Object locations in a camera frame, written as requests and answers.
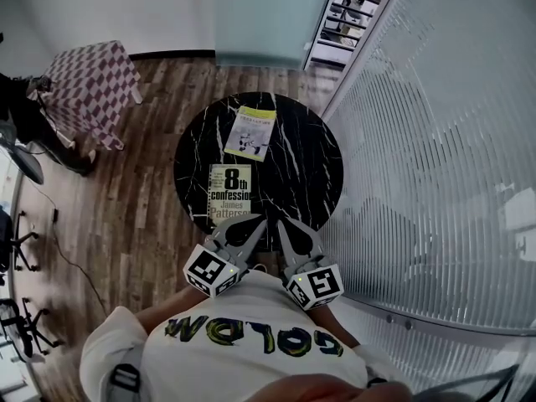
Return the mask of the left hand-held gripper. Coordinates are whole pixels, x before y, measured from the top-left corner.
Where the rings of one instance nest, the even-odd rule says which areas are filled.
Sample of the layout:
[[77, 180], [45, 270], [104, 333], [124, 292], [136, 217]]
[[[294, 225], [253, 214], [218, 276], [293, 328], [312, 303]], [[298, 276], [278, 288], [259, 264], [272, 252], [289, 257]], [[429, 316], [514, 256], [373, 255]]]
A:
[[203, 245], [196, 245], [183, 268], [188, 284], [215, 298], [238, 284], [247, 260], [265, 233], [266, 220], [242, 214], [219, 224]]

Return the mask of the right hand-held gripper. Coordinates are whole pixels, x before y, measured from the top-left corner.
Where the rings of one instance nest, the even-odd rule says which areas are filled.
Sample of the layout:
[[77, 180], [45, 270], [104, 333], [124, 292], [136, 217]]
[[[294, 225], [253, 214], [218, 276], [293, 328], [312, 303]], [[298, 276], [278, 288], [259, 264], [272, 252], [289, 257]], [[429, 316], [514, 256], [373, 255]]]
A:
[[[277, 228], [289, 266], [296, 265], [302, 256], [314, 258], [323, 254], [320, 236], [301, 221], [280, 219]], [[325, 256], [297, 267], [286, 279], [286, 292], [303, 311], [327, 305], [344, 293], [338, 265]]]

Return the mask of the grey book with black lettering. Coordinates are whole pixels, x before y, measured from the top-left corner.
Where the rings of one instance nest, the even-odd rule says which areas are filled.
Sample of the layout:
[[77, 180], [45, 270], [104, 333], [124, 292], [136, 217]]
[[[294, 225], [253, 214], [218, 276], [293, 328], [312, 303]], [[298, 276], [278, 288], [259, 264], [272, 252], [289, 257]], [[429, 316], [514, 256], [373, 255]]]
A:
[[207, 223], [211, 229], [226, 219], [250, 213], [251, 186], [249, 164], [210, 166]]

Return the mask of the yellow-green white booklet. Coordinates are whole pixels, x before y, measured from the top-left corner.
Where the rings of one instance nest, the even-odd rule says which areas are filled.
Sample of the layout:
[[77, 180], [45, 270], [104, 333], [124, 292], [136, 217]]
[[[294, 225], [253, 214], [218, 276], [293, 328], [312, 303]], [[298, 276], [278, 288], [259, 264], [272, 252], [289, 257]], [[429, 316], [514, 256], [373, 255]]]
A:
[[224, 152], [263, 162], [276, 122], [276, 111], [241, 106], [234, 119]]

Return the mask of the person's right forearm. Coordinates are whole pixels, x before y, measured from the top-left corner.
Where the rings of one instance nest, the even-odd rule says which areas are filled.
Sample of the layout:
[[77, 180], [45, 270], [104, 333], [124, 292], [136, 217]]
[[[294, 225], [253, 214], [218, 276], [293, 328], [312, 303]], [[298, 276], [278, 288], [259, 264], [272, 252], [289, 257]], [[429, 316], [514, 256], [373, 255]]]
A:
[[356, 348], [360, 345], [360, 342], [338, 321], [328, 305], [311, 309], [307, 311], [307, 315], [318, 327], [326, 329], [349, 348]]

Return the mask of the person's left forearm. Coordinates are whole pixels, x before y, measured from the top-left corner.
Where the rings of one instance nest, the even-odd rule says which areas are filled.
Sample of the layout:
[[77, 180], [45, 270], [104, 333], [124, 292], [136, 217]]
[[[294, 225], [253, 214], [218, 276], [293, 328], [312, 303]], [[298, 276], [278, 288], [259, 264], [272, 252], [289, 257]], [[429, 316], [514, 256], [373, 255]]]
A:
[[147, 334], [171, 317], [196, 307], [208, 297], [198, 289], [188, 286], [157, 305], [136, 314], [136, 318]]

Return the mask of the round black marble table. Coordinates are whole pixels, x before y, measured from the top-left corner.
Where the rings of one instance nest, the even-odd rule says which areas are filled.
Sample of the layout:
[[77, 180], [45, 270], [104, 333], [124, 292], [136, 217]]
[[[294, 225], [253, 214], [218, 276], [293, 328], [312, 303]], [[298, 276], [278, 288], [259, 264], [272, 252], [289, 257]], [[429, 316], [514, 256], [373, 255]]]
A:
[[[276, 111], [263, 162], [224, 152], [241, 106]], [[336, 208], [343, 187], [337, 141], [320, 117], [300, 102], [268, 92], [245, 92], [200, 111], [179, 140], [173, 164], [175, 186], [189, 218], [205, 233], [212, 164], [251, 166], [251, 213], [267, 221], [257, 249], [277, 250], [276, 222], [292, 218], [319, 230]]]

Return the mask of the person's white printed t-shirt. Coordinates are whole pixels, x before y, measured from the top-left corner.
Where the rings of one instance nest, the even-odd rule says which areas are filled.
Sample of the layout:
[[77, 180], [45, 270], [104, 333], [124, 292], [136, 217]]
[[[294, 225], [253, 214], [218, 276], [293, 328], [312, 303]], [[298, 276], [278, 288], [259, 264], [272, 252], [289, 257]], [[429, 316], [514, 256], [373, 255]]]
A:
[[386, 354], [362, 343], [349, 348], [258, 270], [150, 334], [136, 313], [117, 307], [82, 350], [80, 382], [91, 402], [106, 401], [111, 373], [128, 353], [139, 357], [140, 395], [152, 402], [245, 402], [300, 374], [328, 374], [361, 389], [375, 377], [405, 385]]

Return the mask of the black office chair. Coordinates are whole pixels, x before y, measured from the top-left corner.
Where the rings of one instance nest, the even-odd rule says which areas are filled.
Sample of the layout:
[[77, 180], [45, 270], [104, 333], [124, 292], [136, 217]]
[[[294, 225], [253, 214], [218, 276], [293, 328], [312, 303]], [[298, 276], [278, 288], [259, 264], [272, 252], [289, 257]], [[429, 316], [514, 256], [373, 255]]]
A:
[[25, 257], [21, 245], [28, 239], [37, 240], [39, 234], [31, 231], [25, 236], [18, 237], [20, 219], [26, 213], [21, 211], [18, 214], [16, 224], [13, 224], [11, 216], [0, 206], [0, 273], [6, 273], [12, 266], [16, 271], [21, 271], [23, 268], [17, 264], [20, 257], [29, 271], [36, 272], [40, 270], [39, 265], [30, 265]]
[[20, 312], [18, 304], [12, 298], [0, 298], [0, 331], [5, 339], [13, 345], [18, 358], [28, 363], [37, 353], [43, 356], [49, 355], [48, 349], [41, 348], [41, 342], [50, 348], [58, 348], [65, 345], [65, 341], [56, 339], [49, 340], [39, 331], [39, 321], [42, 316], [48, 316], [50, 310], [41, 308], [33, 316], [27, 308], [31, 299], [22, 298], [23, 312]]

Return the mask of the grey office chair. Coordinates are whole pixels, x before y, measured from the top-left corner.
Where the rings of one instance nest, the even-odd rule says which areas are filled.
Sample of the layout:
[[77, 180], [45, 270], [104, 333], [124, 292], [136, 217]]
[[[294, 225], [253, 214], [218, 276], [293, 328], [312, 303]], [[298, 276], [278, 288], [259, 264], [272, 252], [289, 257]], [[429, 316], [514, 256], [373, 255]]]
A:
[[6, 150], [17, 168], [38, 185], [44, 183], [44, 174], [39, 161], [23, 146], [16, 143], [16, 134], [8, 126], [0, 126], [0, 147]]

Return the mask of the frosted glass door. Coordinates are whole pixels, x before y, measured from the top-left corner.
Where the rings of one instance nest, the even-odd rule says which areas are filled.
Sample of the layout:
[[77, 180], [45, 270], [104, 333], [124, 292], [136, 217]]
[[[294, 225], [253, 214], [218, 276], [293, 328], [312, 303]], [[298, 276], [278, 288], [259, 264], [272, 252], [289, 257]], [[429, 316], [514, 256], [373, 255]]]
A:
[[328, 0], [213, 0], [216, 62], [301, 70]]

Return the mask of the black device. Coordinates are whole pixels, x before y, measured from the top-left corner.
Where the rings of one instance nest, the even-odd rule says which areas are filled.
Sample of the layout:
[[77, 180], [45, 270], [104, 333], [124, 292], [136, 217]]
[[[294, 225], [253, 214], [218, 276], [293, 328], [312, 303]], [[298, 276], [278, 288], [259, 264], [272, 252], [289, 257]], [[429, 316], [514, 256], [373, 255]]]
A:
[[28, 82], [27, 94], [32, 94], [35, 90], [41, 92], [50, 92], [53, 81], [48, 76], [33, 77]]

